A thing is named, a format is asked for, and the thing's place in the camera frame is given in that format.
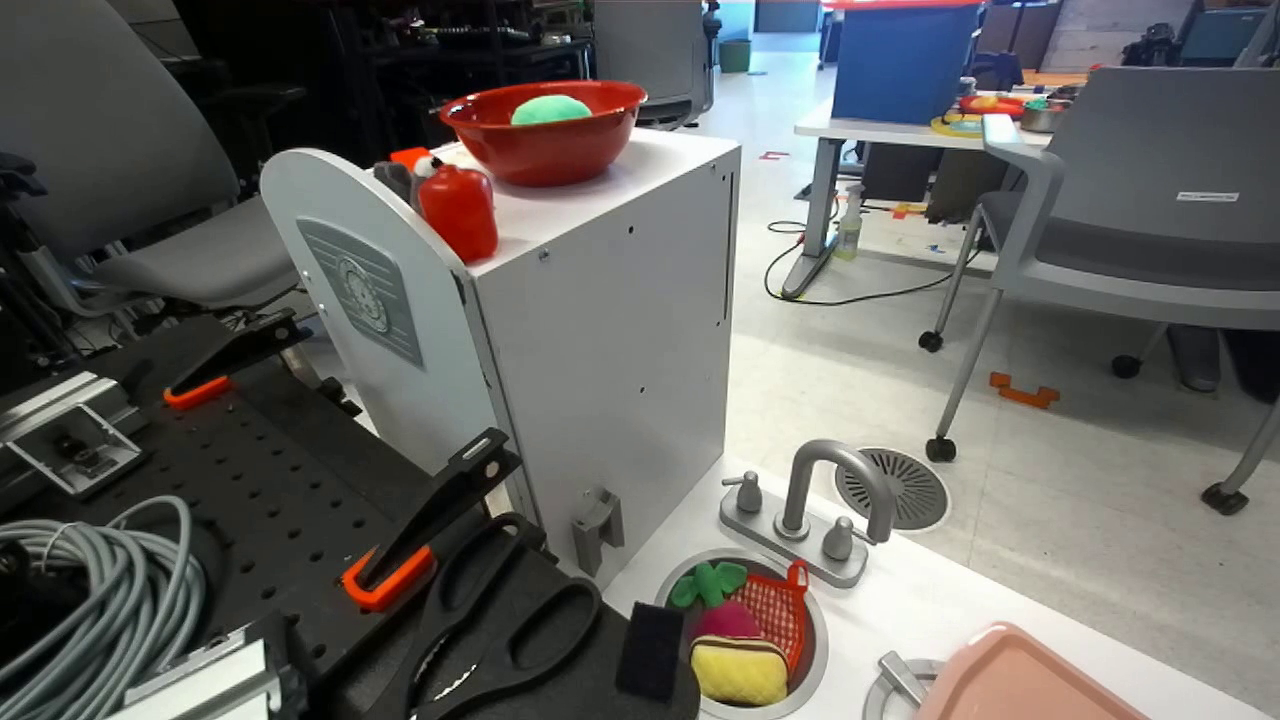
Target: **green ball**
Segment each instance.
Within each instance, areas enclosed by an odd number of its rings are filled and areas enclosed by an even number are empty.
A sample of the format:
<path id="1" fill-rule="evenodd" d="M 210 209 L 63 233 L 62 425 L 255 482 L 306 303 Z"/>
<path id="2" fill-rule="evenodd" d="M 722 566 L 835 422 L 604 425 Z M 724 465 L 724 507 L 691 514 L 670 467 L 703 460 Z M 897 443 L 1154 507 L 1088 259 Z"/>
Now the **green ball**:
<path id="1" fill-rule="evenodd" d="M 576 96 L 531 96 L 511 114 L 515 130 L 583 119 L 593 109 Z"/>

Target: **blue bin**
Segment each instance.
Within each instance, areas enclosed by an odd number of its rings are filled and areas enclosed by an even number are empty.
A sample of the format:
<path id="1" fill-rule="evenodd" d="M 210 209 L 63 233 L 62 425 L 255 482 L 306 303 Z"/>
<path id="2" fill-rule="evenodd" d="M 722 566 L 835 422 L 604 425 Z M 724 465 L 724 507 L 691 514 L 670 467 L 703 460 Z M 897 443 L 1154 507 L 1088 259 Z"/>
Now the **blue bin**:
<path id="1" fill-rule="evenodd" d="M 832 117 L 938 119 L 961 94 L 973 29 L 977 6 L 845 11 Z"/>

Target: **bundle of cables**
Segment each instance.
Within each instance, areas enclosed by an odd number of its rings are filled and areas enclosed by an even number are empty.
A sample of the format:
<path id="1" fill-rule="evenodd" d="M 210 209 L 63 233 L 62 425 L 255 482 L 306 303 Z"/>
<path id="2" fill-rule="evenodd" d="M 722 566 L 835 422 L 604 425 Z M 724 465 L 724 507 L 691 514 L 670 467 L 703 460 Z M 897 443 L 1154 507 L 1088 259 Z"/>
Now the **bundle of cables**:
<path id="1" fill-rule="evenodd" d="M 163 507 L 175 514 L 175 542 L 134 528 Z M 45 572 L 84 577 L 87 593 L 0 667 L 0 716 L 107 716 L 195 635 L 206 572 L 192 561 L 192 514 L 182 495 L 142 502 L 103 528 L 12 519 L 0 526 L 0 542 L 16 542 Z"/>

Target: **office chair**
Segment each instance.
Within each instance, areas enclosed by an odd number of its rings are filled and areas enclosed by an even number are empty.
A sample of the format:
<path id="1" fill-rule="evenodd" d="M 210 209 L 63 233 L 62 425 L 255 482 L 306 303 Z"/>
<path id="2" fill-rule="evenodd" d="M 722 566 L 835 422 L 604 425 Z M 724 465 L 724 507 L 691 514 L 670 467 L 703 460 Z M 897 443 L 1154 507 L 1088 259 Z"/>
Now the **office chair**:
<path id="1" fill-rule="evenodd" d="M 0 29 L 0 154 L 49 187 L 12 213 L 63 312 L 107 318 L 123 297 L 244 310 L 295 286 L 200 109 L 103 0 L 0 6 Z"/>
<path id="2" fill-rule="evenodd" d="M 951 292 L 919 350 L 938 354 L 977 235 L 1000 270 L 930 460 L 955 460 L 950 429 L 1003 299 L 1063 303 L 1155 324 L 1280 328 L 1280 71 L 1096 71 L 1049 154 L 989 119 L 989 154 L 1028 176 L 980 200 Z M 1233 516 L 1280 433 L 1280 406 L 1204 506 Z"/>

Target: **black cable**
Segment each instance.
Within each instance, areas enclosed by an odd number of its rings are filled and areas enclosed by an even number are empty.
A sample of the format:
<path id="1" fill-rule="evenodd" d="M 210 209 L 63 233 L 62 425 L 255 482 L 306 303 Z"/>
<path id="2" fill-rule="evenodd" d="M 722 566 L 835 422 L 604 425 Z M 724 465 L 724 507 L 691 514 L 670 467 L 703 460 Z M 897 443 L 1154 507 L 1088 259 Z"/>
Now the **black cable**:
<path id="1" fill-rule="evenodd" d="M 840 297 L 840 299 L 790 299 L 782 297 L 769 279 L 778 274 L 782 259 L 790 259 L 792 251 L 800 251 L 803 242 L 798 242 L 792 250 L 778 251 L 769 264 L 765 264 L 765 297 L 782 299 L 782 303 L 800 303 L 800 310 L 849 310 L 849 303 L 874 303 L 874 299 L 894 299 L 894 297 L 917 297 L 917 292 L 933 292 L 941 286 L 950 286 L 955 277 L 955 270 L 950 270 L 945 277 L 938 279 L 924 279 L 924 286 L 910 286 L 910 289 L 888 289 L 888 292 L 866 292 L 866 297 Z"/>
<path id="2" fill-rule="evenodd" d="M 277 292 L 277 297 L 267 297 L 267 299 L 255 299 L 255 303 L 239 303 L 236 312 L 244 312 L 244 318 L 252 318 L 252 312 L 259 312 L 259 310 L 267 310 L 267 303 L 277 303 L 277 299 L 286 299 L 286 297 L 292 297 L 292 292 L 299 292 L 306 286 L 290 286 L 286 292 Z"/>

